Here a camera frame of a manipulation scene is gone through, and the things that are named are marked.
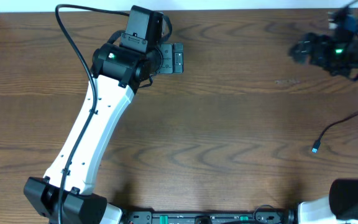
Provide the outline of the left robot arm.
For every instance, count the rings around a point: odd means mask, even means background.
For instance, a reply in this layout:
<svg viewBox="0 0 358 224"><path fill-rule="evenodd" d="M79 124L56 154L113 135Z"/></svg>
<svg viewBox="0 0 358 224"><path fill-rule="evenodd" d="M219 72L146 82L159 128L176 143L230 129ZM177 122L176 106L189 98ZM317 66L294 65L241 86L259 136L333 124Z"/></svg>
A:
<svg viewBox="0 0 358 224"><path fill-rule="evenodd" d="M106 43L96 49L92 77L80 113L43 177L29 177L24 195L50 223L119 223L122 210L94 194L99 165L121 115L141 82L157 74L183 73L182 43L141 52Z"/></svg>

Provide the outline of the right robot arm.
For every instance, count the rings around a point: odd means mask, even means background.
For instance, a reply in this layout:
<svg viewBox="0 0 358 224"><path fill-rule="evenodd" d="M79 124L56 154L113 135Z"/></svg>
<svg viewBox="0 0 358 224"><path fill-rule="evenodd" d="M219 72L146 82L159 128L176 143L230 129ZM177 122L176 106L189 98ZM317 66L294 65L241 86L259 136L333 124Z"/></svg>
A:
<svg viewBox="0 0 358 224"><path fill-rule="evenodd" d="M333 12L329 18L331 34L305 34L288 51L297 63L309 63L328 72L358 81L358 16L350 6ZM358 223L358 174L335 179L322 198L298 204L292 223Z"/></svg>

